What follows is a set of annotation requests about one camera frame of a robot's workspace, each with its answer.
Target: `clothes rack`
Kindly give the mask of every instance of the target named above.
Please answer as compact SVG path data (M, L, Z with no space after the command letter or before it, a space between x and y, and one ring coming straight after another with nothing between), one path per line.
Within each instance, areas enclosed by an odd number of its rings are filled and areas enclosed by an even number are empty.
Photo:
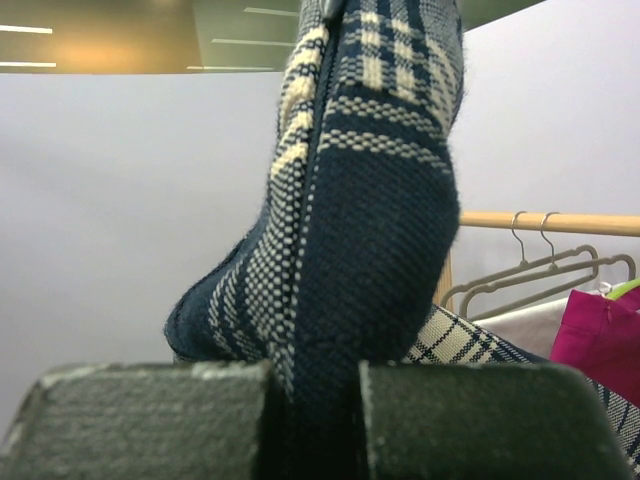
M545 232L583 233L592 235L612 235L619 237L640 237L639 215L591 215L554 213L521 213L513 221L515 212L465 212L460 216L460 225L464 227L504 228L511 230L540 231L542 221ZM440 282L434 295L434 303L453 286L451 255L447 257L442 269ZM452 310L451 302L445 306Z

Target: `dark ceiling panel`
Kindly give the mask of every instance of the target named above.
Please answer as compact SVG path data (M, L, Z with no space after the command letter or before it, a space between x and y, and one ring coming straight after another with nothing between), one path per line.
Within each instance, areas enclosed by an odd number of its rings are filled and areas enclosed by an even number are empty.
M540 1L463 0L463 22L476 28ZM53 34L0 32L0 73L279 71L295 41L299 2L1 0L0 25Z

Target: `fluorescent light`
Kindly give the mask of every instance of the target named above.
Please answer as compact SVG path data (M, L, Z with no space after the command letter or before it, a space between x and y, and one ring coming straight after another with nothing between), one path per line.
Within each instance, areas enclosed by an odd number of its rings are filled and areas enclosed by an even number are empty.
M187 67L187 70L219 70L219 71L227 71L227 70L241 70L245 72L269 72L273 70L272 67L215 67L215 66L191 66Z
M298 17L298 12L289 12L286 10L272 10L271 8L254 8L247 7L245 13L262 13L263 15L278 15L280 17Z
M55 63L48 62L0 62L0 67L55 68Z
M214 38L211 43L230 43L234 45L265 45L267 47L295 47L295 43L267 42L263 40L231 40L226 38Z
M42 27L19 27L16 25L0 25L0 32L19 32L19 33L53 33L53 28Z

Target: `magenta bag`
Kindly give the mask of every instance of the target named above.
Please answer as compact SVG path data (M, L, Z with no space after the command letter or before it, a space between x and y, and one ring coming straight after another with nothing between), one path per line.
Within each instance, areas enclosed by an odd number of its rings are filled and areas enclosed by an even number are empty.
M640 288L617 300L574 290L550 359L640 407Z

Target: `plastic hanger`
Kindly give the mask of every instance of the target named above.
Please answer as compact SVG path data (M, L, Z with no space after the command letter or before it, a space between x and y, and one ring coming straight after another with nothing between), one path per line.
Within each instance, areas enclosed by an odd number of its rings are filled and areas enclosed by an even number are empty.
M539 292L535 295L531 295L529 297L517 300L515 302L511 302L507 305L504 305L502 307L499 308L495 308L492 310L489 310L487 312L484 312L481 315L476 315L472 318L470 318L470 320L482 320L485 318L491 318L494 317L496 315L501 315L503 313L515 310L517 308L521 308L527 305L530 305L534 302L537 302L539 300L543 300L545 298L551 297L553 295L556 295L558 293L562 293L566 290L570 290L573 289L577 286L580 286L584 283L587 283L591 280L594 280L598 277L599 274L599 267L601 265L613 265L615 263L618 262L625 262L628 266L629 269L629 279L633 279L636 276L636 264L634 262L634 260L629 256L629 255L615 255L613 257L609 257L609 258L598 258L597 257L597 252L596 250L590 246L590 245L583 245L582 247L578 247L579 249L582 249L582 251L588 251L589 253L591 253L592 255L592 259L588 260L588 261L584 261L584 262L579 262L579 263L574 263L571 265L566 265L563 267L558 267L558 265L556 264L556 260L560 259L560 254L556 255L555 254L555 247L553 245L553 243L545 236L544 234L544 224L546 222L546 220L551 216L554 215L557 212L550 212L547 215L545 215L545 217L543 218L541 224L540 224L540 234L542 235L542 237L544 238L544 240L549 243L549 245L551 245L551 265L549 266L549 269L547 271L543 271L543 272L536 272L536 273L532 273L532 274L527 274L527 275L521 275L518 276L516 278L511 278L511 279L506 279L506 280L501 280L501 281L497 281L494 283L490 283L490 284L484 284L484 285L477 285L475 287L473 287L469 293L467 293L467 295L465 295L465 297L462 299L462 302L460 303L460 316L462 316L463 318L468 318L467 317L467 311L468 311L468 307L469 307L469 303L471 302L471 300L478 294L480 293L492 293L495 292L496 290L500 290L503 288L507 288L507 287L511 287L514 285L520 285L523 283L527 283L527 282L532 282L535 280L539 280L542 278L549 278L549 277L554 277L557 275L561 275L564 273L570 273L570 272L574 272L577 270L582 270L584 268L592 268L592 272L584 277L581 277L577 280L573 280L571 282L565 283L563 285L559 285L557 287L554 288L550 288L548 290L545 290L543 292Z
M636 288L640 288L640 278L636 278L635 280L631 280L624 285L620 285L618 288L614 288L606 295L606 297L609 300L617 300L631 290L635 290Z
M529 270L533 270L539 267L542 267L544 265L548 265L551 264L551 266L549 268L553 268L553 266L555 265L555 261L556 260L563 260L565 258L569 258L569 257L577 257L578 255L584 253L584 252L588 252L591 254L591 258L598 258L598 253L596 252L596 250L590 246L590 245L582 245L578 248L575 248L573 250L566 250L564 252L558 253L556 255L555 253L555 249L553 248L553 244L551 244L552 250L551 250L551 256L549 257L545 257L545 258L541 258L539 260L535 260L533 262L529 262L526 257L525 257L525 252L524 252L524 242L522 241L522 239L520 237L518 237L518 235L516 235L515 232L515 223L518 219L518 216L523 214L523 213L527 213L526 211L520 211L517 212L514 216L513 219L511 220L511 234L515 237L515 239L518 241L518 243L520 243L520 252L521 252L521 256L522 259L520 260L520 263L518 264L518 266L516 267L512 267L509 268L507 270L501 270L499 272L493 273L491 275L486 275L484 277L480 277L477 278L471 282L467 282L461 285L456 285L455 287L452 287L451 289L449 289L440 299L440 306L445 307L447 305L447 302L454 296L457 295L459 293L465 293L465 292L469 292L470 290L472 290L473 288L477 287L477 286L481 286L481 285L485 285L491 282L495 282L497 280L506 278L506 277L512 277L513 275L517 275L519 273L523 273L523 272L527 272Z

